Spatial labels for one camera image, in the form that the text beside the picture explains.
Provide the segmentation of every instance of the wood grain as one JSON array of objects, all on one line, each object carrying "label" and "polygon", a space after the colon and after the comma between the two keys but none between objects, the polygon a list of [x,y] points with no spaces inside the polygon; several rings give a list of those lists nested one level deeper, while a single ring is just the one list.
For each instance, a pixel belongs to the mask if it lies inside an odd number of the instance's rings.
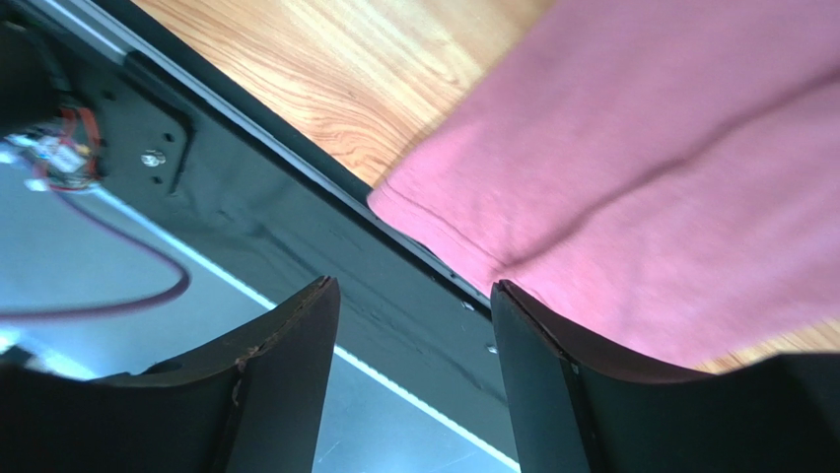
[{"label": "wood grain", "polygon": [[[431,133],[554,0],[135,0],[371,185]],[[698,367],[840,350],[840,319]]]}]

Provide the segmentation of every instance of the pink fabric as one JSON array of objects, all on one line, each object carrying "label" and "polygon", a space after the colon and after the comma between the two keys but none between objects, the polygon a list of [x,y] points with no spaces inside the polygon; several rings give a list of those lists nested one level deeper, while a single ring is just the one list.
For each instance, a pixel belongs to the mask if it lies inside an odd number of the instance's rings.
[{"label": "pink fabric", "polygon": [[370,198],[691,366],[840,315],[840,2],[561,0]]}]

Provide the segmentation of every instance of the black plastic panel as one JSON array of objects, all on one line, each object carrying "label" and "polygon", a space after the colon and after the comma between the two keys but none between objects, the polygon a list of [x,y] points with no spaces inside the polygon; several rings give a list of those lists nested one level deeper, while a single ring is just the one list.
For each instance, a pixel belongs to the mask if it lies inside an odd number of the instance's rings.
[{"label": "black plastic panel", "polygon": [[[121,21],[134,28],[132,22],[142,18],[151,22],[143,32],[158,31],[160,26],[136,7],[124,6],[128,14],[117,15]],[[274,301],[287,299],[317,275],[337,277],[342,287],[338,343],[516,458],[499,361],[486,348],[494,343],[493,329],[481,304],[142,54],[130,54],[125,67],[114,69],[86,50],[84,60],[73,58],[71,68],[101,115],[108,190]],[[210,87],[226,84],[220,77],[218,70],[207,70]],[[164,103],[166,111],[159,112],[165,117],[149,123],[148,109],[118,113],[127,104],[147,106],[138,102],[142,95],[132,96],[117,84],[123,79],[141,86],[156,106]],[[240,106],[239,96],[247,97],[246,105],[255,101],[231,84],[218,93],[234,106]],[[346,177],[346,169],[335,170],[337,162],[276,115],[259,113],[254,120],[284,144],[288,138],[290,149],[326,169],[330,178]],[[178,132],[171,131],[177,126]],[[174,134],[174,147],[186,147],[182,162],[166,177],[175,184],[171,193],[167,184],[151,180],[155,169],[143,169],[138,154],[165,149],[159,141],[165,133]],[[314,156],[304,154],[310,151]],[[363,199],[358,182],[345,180],[348,192]]]}]

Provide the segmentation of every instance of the screw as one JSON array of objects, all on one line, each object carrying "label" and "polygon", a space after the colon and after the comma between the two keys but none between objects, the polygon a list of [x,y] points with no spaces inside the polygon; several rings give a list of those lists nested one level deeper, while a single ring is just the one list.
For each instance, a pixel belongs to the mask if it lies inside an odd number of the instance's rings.
[{"label": "screw", "polygon": [[167,157],[158,150],[146,150],[140,155],[140,161],[149,168],[155,168],[165,163]]}]

